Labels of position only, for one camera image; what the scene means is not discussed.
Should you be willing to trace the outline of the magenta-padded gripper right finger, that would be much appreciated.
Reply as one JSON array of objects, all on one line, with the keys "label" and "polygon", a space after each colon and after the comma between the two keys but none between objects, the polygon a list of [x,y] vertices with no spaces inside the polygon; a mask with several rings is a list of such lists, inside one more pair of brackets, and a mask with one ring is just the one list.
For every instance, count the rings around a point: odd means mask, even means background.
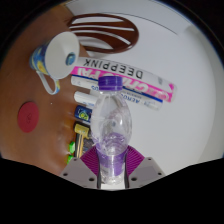
[{"label": "magenta-padded gripper right finger", "polygon": [[124,174],[126,188],[140,188],[164,176],[164,172],[152,157],[144,157],[133,147],[128,147]]}]

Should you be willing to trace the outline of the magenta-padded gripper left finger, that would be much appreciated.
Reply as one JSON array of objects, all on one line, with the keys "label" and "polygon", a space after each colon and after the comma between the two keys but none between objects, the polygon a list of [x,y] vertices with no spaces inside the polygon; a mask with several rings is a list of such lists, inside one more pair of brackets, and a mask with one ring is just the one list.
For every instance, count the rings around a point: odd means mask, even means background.
[{"label": "magenta-padded gripper left finger", "polygon": [[96,148],[89,149],[80,158],[72,158],[60,176],[81,187],[99,189],[100,165]]}]

